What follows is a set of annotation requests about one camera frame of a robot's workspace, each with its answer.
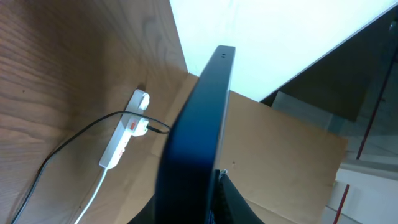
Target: wooden panel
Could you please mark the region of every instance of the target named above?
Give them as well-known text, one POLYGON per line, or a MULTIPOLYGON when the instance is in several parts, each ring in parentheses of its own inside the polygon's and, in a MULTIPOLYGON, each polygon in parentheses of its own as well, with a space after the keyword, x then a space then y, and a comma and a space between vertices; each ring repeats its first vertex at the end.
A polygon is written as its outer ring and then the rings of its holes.
POLYGON ((135 217, 154 195, 159 160, 160 158, 153 154, 147 157, 134 184, 129 189, 129 194, 114 224, 129 222, 131 217, 135 217))
POLYGON ((274 223, 274 224, 295 224, 294 222, 287 220, 286 218, 266 210, 265 208, 247 200, 251 210, 264 222, 264 223, 274 223))
MULTIPOLYGON (((0 223, 40 164, 139 87, 164 119, 187 76, 168 1, 0 1, 0 223)), ((71 143, 44 172, 19 223, 70 223, 101 173, 117 118, 71 143)), ((81 223, 112 223, 155 134, 133 139, 81 223)))

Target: white wall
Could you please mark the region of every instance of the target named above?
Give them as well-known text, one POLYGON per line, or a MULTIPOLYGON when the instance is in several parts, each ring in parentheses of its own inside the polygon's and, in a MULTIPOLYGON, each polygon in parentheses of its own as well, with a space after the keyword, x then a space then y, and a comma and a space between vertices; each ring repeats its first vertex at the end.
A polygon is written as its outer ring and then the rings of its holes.
POLYGON ((391 158, 387 162, 391 163, 345 160, 337 172, 328 206, 337 209, 346 184, 350 184, 342 213, 363 224, 396 224, 398 166, 391 158))
MULTIPOLYGON (((335 183, 329 207, 337 210, 345 186, 344 183, 335 183)), ((398 192, 351 186, 341 212, 363 224, 396 224, 397 208, 398 192)))
MULTIPOLYGON (((336 210, 332 210, 329 207, 325 207, 321 217, 321 224, 332 224, 335 221, 336 210)), ((340 214, 337 224, 360 224, 359 222, 340 214)))
POLYGON ((261 101, 396 0, 171 0, 188 71, 233 45, 231 89, 261 101))

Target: white power strip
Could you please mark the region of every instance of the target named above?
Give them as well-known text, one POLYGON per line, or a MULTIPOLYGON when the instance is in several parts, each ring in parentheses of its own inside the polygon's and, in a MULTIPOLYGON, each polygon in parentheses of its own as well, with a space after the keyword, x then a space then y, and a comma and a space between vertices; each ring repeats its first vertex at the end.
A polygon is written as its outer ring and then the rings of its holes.
MULTIPOLYGON (((135 90, 125 110, 143 114, 148 105, 149 94, 141 90, 135 90)), ((105 169, 112 169, 115 167, 118 164, 130 137, 144 135, 148 130, 148 123, 149 121, 145 118, 131 114, 122 115, 116 129, 114 130, 111 140, 109 141, 108 146, 106 146, 104 154, 99 161, 99 165, 105 169)))

